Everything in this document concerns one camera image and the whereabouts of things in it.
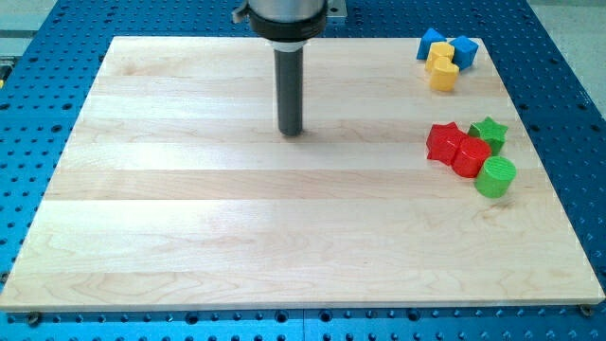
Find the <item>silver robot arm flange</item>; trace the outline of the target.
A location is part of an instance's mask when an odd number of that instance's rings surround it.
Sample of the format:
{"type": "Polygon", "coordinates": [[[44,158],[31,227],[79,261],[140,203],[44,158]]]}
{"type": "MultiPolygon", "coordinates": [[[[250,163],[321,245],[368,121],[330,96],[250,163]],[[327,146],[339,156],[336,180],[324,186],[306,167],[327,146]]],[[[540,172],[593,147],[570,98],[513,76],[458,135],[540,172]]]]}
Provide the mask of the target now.
{"type": "Polygon", "coordinates": [[[247,22],[259,37],[281,53],[294,53],[348,17],[346,0],[243,0],[232,10],[235,24],[247,22]]]}

